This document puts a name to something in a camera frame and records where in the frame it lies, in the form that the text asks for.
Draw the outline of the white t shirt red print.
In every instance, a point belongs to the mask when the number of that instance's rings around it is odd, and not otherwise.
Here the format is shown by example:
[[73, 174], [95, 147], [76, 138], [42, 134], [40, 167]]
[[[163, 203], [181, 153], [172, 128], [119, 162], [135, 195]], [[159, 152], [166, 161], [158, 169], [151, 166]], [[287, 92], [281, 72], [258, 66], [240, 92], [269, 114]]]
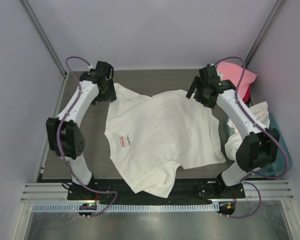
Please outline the white t shirt red print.
[[178, 168], [226, 161], [218, 119], [184, 90], [146, 96], [114, 87], [117, 99], [109, 105], [104, 134], [110, 159], [131, 189], [173, 184]]

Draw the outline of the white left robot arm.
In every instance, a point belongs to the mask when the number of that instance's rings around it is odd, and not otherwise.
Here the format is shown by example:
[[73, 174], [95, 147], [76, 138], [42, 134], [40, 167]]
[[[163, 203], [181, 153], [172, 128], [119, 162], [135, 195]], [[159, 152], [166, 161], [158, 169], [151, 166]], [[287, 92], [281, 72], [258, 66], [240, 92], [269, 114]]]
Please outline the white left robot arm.
[[90, 65], [77, 80], [77, 88], [64, 109], [46, 121], [49, 148], [65, 162], [77, 185], [88, 186], [93, 179], [84, 158], [86, 143], [80, 126], [90, 105], [117, 99], [113, 77], [111, 64], [98, 61], [95, 67]]

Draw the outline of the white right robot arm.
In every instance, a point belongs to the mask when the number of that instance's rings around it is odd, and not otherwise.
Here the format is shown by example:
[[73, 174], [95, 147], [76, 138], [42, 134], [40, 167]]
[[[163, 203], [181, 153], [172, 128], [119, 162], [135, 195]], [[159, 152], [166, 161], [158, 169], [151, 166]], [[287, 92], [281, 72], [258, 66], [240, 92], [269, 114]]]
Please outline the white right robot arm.
[[230, 80], [221, 80], [215, 65], [199, 69], [186, 97], [194, 98], [208, 108], [219, 106], [236, 127], [242, 143], [235, 153], [235, 163], [219, 174], [221, 188], [238, 185], [248, 174], [272, 164], [278, 153], [280, 134], [267, 128], [255, 117]]

